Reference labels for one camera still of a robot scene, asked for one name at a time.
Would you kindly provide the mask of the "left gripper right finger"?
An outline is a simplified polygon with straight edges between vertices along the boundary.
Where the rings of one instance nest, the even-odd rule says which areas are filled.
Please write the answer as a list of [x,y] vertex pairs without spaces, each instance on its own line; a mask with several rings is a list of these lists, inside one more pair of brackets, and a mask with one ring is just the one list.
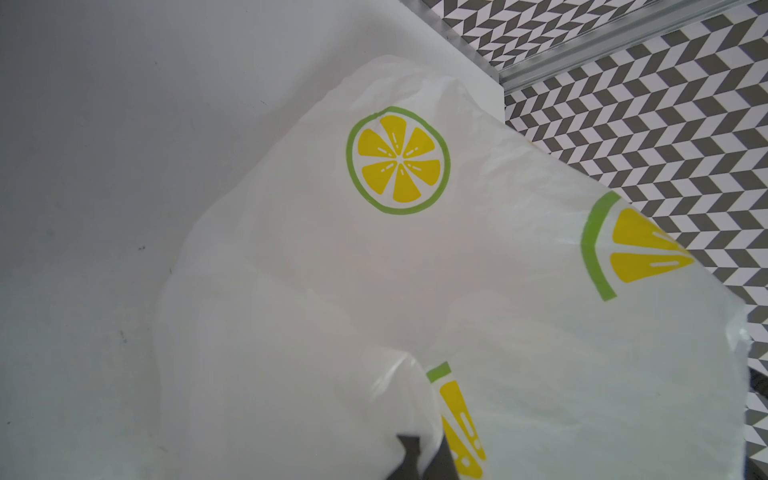
[[443,436],[437,453],[422,475],[423,480],[459,480],[447,437]]

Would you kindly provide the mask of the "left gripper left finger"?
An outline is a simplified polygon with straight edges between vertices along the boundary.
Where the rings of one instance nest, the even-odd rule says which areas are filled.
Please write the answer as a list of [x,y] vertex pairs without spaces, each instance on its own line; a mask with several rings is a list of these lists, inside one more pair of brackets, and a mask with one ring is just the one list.
[[421,454],[418,436],[398,435],[397,439],[404,449],[401,463],[386,477],[387,480],[420,480],[418,460]]

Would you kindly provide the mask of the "white plastic bag lemon print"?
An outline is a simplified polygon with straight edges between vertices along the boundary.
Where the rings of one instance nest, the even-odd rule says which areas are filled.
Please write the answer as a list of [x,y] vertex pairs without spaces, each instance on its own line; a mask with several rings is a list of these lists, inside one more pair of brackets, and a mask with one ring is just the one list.
[[617,193],[384,56],[187,237],[155,327],[182,479],[739,479],[744,302]]

